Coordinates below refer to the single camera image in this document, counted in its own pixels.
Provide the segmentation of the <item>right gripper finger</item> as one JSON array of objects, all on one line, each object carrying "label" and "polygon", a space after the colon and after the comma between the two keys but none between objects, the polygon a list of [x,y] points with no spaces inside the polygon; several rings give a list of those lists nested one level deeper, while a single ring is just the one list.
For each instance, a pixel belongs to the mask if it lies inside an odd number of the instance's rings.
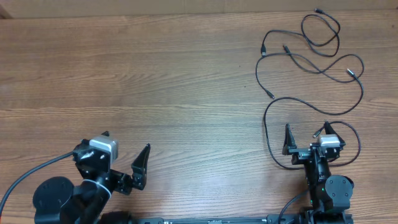
[{"label": "right gripper finger", "polygon": [[323,125],[323,129],[325,130],[325,134],[326,135],[335,135],[337,137],[337,139],[339,140],[340,146],[344,147],[346,146],[345,141],[343,140],[343,138],[336,133],[336,131],[332,128],[331,123],[328,121],[325,121],[324,125]]},{"label": "right gripper finger", "polygon": [[291,132],[290,124],[287,123],[285,125],[285,139],[284,139],[284,145],[282,148],[282,154],[283,155],[292,155],[293,153],[296,153],[296,150],[297,150],[297,145],[295,143],[295,139]]}]

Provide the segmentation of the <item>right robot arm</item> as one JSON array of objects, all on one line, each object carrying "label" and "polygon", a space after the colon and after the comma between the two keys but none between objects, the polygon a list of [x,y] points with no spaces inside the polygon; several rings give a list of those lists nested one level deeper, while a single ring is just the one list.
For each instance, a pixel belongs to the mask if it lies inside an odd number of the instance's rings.
[{"label": "right robot arm", "polygon": [[[351,215],[345,214],[350,208],[353,181],[343,175],[333,175],[329,162],[340,157],[346,145],[329,122],[323,125],[325,134],[317,134],[316,142],[307,148],[298,148],[290,125],[285,125],[283,155],[292,156],[293,165],[303,165],[308,190],[297,195],[280,212],[279,223],[353,223]],[[285,215],[287,207],[304,195],[309,194],[311,206],[303,207],[296,215]]]}]

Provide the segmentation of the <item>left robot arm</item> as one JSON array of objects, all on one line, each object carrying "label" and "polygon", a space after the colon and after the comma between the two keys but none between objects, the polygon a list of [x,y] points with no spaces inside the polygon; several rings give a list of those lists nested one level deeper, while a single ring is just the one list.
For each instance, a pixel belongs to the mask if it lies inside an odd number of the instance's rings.
[{"label": "left robot arm", "polygon": [[103,213],[113,192],[129,195],[147,182],[150,144],[131,164],[132,174],[111,168],[118,158],[119,143],[105,131],[84,139],[72,150],[83,181],[74,185],[66,177],[52,177],[40,184],[33,196],[36,223],[135,223],[130,212]]}]

